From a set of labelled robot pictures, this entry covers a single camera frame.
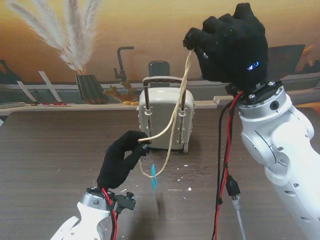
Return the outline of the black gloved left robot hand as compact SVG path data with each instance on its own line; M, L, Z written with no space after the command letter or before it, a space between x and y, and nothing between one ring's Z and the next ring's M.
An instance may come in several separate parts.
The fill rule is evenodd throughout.
M147 155L138 142L147 137L144 132L129 130L108 147L96 180L98 188L116 189L125 182L140 157Z

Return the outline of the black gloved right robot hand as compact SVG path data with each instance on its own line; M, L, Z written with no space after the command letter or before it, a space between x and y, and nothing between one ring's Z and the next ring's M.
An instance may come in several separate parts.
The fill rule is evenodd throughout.
M233 15L207 18L202 29L192 27L183 46L195 52L204 80L232 83L244 92L266 82L266 31L249 3L239 3Z

